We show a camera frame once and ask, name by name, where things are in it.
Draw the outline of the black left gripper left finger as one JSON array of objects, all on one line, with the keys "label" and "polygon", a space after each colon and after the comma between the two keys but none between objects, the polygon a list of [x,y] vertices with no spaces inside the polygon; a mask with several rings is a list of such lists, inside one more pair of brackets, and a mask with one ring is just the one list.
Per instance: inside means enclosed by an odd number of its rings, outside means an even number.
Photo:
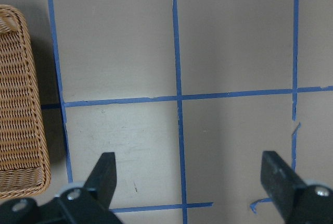
[{"label": "black left gripper left finger", "polygon": [[116,190],[116,157],[102,153],[83,186],[102,207],[109,208]]}]

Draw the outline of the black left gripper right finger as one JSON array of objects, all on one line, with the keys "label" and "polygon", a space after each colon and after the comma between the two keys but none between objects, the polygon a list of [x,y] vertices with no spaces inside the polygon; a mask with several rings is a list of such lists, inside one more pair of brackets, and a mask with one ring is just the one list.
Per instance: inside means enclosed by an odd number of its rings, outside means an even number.
[{"label": "black left gripper right finger", "polygon": [[276,151],[263,151],[260,181],[283,218],[289,218],[298,198],[305,191],[305,182]]}]

